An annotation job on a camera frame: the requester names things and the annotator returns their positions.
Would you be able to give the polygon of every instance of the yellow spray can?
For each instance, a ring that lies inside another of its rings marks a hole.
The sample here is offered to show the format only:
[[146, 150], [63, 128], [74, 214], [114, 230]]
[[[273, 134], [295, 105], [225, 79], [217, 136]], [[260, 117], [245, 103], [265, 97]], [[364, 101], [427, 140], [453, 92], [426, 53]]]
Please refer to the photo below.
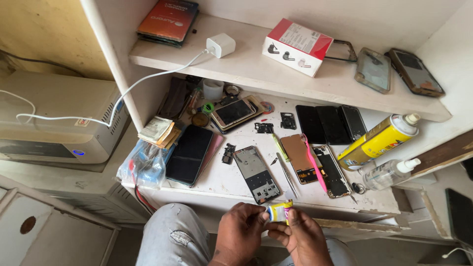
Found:
[[338, 155], [341, 167], [355, 171], [419, 133], [420, 116], [391, 115]]

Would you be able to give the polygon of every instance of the plastic bag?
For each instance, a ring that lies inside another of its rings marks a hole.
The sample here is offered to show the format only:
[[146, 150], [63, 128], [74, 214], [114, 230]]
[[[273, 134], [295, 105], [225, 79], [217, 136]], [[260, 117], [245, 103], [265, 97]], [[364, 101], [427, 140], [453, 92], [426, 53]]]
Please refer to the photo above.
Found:
[[121, 182], [160, 189], [166, 179], [166, 166], [161, 149], [144, 140], [138, 140], [135, 148], [118, 168]]

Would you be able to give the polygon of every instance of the hand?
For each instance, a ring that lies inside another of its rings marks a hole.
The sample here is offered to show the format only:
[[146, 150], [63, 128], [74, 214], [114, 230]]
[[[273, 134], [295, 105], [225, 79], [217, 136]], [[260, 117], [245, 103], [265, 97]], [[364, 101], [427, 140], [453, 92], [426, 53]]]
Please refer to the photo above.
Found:
[[295, 266], [333, 266], [322, 229], [305, 212], [291, 209], [289, 226], [268, 223], [268, 236], [279, 240], [291, 254]]
[[264, 223], [269, 219], [266, 208], [240, 202], [220, 220], [215, 254], [209, 265], [241, 266], [247, 263], [261, 245]]

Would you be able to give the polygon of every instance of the stack of money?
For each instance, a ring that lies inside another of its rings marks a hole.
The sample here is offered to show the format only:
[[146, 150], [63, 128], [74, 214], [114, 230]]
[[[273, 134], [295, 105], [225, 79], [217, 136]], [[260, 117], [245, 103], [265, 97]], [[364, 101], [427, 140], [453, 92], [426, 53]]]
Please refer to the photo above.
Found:
[[141, 131], [138, 137], [162, 149], [169, 149], [176, 141], [181, 130], [174, 127], [174, 122], [155, 116]]

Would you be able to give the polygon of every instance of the ripped jeans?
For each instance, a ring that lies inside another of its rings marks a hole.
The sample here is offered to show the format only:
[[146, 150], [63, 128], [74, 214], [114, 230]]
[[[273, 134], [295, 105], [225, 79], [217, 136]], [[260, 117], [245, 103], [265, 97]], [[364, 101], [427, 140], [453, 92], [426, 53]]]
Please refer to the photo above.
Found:
[[[136, 266], [206, 266], [212, 256], [209, 233], [195, 212], [184, 204], [159, 208], [146, 223]], [[358, 265], [353, 253], [337, 239], [327, 239], [335, 266]], [[293, 266], [291, 257], [276, 264]]]

